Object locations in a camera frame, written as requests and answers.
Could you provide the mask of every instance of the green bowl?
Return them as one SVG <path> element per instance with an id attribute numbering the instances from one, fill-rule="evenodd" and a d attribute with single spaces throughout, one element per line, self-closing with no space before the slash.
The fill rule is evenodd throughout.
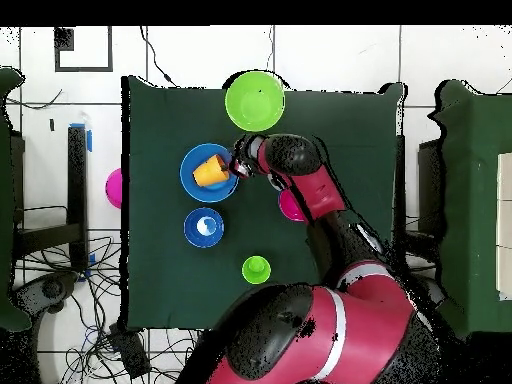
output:
<path id="1" fill-rule="evenodd" d="M 270 264 L 262 256 L 251 256 L 242 265 L 242 275 L 251 284 L 261 284 L 270 277 Z"/>
<path id="2" fill-rule="evenodd" d="M 244 131 L 265 131 L 283 114 L 283 86 L 271 74 L 245 72 L 228 88 L 225 103 L 226 111 L 237 127 Z"/>

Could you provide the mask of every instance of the orange cup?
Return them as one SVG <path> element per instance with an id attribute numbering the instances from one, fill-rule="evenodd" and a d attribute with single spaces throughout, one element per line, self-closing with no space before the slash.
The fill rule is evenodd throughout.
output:
<path id="1" fill-rule="evenodd" d="M 200 187 L 222 183 L 229 179 L 229 172 L 224 170 L 226 165 L 219 155 L 213 155 L 193 172 L 194 180 Z"/>

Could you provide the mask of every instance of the floor tile grout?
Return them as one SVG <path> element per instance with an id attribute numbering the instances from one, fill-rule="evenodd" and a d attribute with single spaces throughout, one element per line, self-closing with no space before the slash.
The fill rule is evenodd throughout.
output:
<path id="1" fill-rule="evenodd" d="M 18 103 L 9 102 L 7 101 L 6 106 L 17 106 Z M 34 105 L 34 106 L 44 106 L 47 103 L 40 103 L 40 102 L 25 102 L 25 105 Z M 121 106 L 121 103 L 58 103 L 54 102 L 52 103 L 52 106 Z M 425 106 L 425 105 L 405 105 L 404 108 L 406 109 L 434 109 L 435 106 Z"/>
<path id="2" fill-rule="evenodd" d="M 276 72 L 276 26 L 272 25 L 272 72 Z"/>
<path id="3" fill-rule="evenodd" d="M 58 354 L 66 354 L 66 353 L 87 353 L 86 350 L 83 350 L 83 351 L 76 351 L 76 350 L 38 350 L 37 353 L 58 353 Z M 111 353 L 109 350 L 106 350 L 102 353 Z M 186 354 L 187 351 L 186 350 L 173 350 L 173 351 L 170 351 L 170 350 L 166 350 L 166 349 L 163 349 L 163 350 L 151 350 L 151 351 L 147 351 L 148 354 L 150 355 L 174 355 L 174 354 Z"/>
<path id="4" fill-rule="evenodd" d="M 18 65 L 19 65 L 19 71 L 23 75 L 21 71 L 21 27 L 18 29 Z M 23 134 L 23 84 L 20 85 L 20 133 Z M 25 220 L 21 220 L 21 229 L 22 231 L 25 229 Z M 23 285 L 26 284 L 26 263 L 25 263 L 25 256 L 23 256 Z"/>
<path id="5" fill-rule="evenodd" d="M 146 25 L 146 81 L 149 81 L 149 27 Z"/>
<path id="6" fill-rule="evenodd" d="M 7 101 L 5 103 L 6 105 L 17 105 L 19 103 L 15 103 L 15 102 L 9 102 Z M 25 105 L 33 105 L 33 106 L 44 106 L 44 105 L 47 105 L 48 102 L 45 102 L 45 103 L 41 103 L 41 102 L 25 102 L 23 103 Z M 51 106 L 121 106 L 121 103 L 115 103 L 115 102 L 103 102 L 103 103 L 88 103 L 88 102 L 84 102 L 84 103 L 80 103 L 80 102 L 53 102 Z"/>
<path id="7" fill-rule="evenodd" d="M 148 384 L 151 384 L 151 330 L 147 330 L 147 331 L 148 331 L 147 355 L 148 355 L 148 361 L 149 361 Z"/>
<path id="8" fill-rule="evenodd" d="M 398 27 L 398 82 L 402 77 L 402 25 Z"/>

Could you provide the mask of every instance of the dark green table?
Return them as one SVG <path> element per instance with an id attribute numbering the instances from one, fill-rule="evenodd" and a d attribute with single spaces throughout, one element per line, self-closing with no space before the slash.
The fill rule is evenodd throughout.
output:
<path id="1" fill-rule="evenodd" d="M 496 290 L 498 155 L 512 152 L 512 95 L 479 94 L 451 80 L 433 117 L 443 127 L 446 166 L 440 257 L 449 299 L 440 311 L 462 337 L 512 332 L 512 301 Z"/>
<path id="2" fill-rule="evenodd" d="M 226 200 L 205 205 L 182 188 L 183 157 L 201 143 L 231 147 L 242 134 L 224 108 L 225 90 L 162 89 L 129 77 L 129 307 L 128 325 L 210 328 L 251 286 L 243 261 L 265 256 L 269 281 L 317 282 L 306 228 L 284 218 L 266 178 L 240 181 Z M 272 133 L 317 136 L 354 207 L 391 239 L 396 116 L 404 87 L 383 94 L 287 92 Z M 223 239 L 209 249 L 183 235 L 190 211 L 210 206 L 225 222 Z"/>

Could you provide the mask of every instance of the blue plate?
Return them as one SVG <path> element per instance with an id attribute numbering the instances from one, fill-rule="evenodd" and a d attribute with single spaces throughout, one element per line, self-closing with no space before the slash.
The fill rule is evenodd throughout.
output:
<path id="1" fill-rule="evenodd" d="M 229 179 L 223 183 L 216 183 L 207 187 L 197 185 L 193 172 L 213 155 L 219 155 L 226 165 L 231 161 L 231 153 L 228 149 L 218 144 L 206 143 L 190 150 L 181 162 L 181 184 L 188 194 L 200 202 L 220 202 L 233 193 L 238 184 L 238 177 L 230 173 Z"/>
<path id="2" fill-rule="evenodd" d="M 217 211 L 198 208 L 190 212 L 183 226 L 185 238 L 195 247 L 212 247 L 224 234 L 224 221 Z"/>

